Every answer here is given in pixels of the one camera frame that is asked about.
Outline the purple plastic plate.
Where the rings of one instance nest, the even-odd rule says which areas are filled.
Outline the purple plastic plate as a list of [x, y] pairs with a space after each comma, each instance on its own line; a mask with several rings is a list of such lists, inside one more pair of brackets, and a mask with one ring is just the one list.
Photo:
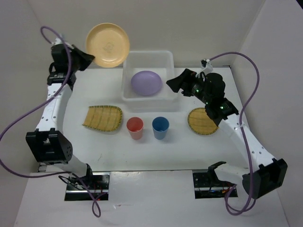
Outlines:
[[149, 70], [137, 72], [131, 78], [132, 90], [141, 96], [152, 96], [158, 93], [162, 87], [160, 76]]

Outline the yellow plastic plate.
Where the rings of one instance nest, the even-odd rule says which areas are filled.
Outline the yellow plastic plate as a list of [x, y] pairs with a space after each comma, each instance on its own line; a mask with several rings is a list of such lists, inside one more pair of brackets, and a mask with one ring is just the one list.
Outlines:
[[96, 65], [102, 68], [114, 68], [122, 64], [129, 54], [129, 37], [118, 25], [98, 24], [86, 37], [86, 51], [95, 56]]

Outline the round bamboo tray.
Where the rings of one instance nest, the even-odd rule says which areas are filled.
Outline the round bamboo tray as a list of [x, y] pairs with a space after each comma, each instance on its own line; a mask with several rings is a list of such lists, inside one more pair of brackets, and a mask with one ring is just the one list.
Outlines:
[[219, 127], [208, 117], [204, 108], [195, 108], [187, 116], [190, 129], [203, 136], [214, 134]]

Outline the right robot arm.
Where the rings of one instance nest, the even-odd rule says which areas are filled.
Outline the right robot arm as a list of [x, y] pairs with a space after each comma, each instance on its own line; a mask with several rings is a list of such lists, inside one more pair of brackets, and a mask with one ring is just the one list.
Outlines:
[[185, 69], [167, 82], [170, 89], [184, 96], [195, 96], [205, 104], [207, 116], [233, 141], [248, 159], [252, 171], [243, 174], [242, 186], [252, 198], [258, 199], [282, 186], [288, 168], [284, 159], [276, 159], [240, 121], [237, 108], [225, 98], [225, 82], [218, 73], [200, 73]]

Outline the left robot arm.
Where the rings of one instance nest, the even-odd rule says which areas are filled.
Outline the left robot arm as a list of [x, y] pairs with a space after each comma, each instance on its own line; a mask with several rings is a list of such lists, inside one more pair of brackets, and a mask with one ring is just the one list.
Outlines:
[[63, 135], [63, 120], [76, 81], [75, 73], [84, 71], [95, 57], [75, 45], [68, 45], [68, 48], [71, 63], [68, 63], [63, 44], [51, 47], [53, 62], [47, 78], [48, 104], [36, 129], [26, 134], [26, 142], [37, 162], [75, 173], [77, 183], [83, 189], [89, 189], [94, 184], [92, 170], [73, 154], [71, 142]]

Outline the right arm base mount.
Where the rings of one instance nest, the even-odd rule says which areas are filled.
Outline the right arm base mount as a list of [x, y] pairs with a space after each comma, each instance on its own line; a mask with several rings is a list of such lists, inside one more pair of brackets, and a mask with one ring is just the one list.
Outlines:
[[224, 198], [227, 192], [234, 186], [230, 182], [211, 182], [206, 170], [192, 172], [195, 199]]

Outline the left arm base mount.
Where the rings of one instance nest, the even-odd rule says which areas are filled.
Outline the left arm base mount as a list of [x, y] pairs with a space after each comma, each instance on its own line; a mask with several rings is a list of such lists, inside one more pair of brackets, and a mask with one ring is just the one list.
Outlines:
[[[65, 201], [91, 201], [92, 198], [75, 177], [58, 176], [66, 184]], [[97, 201], [107, 201], [109, 197], [109, 172], [94, 172], [90, 180], [82, 179], [92, 196]]]

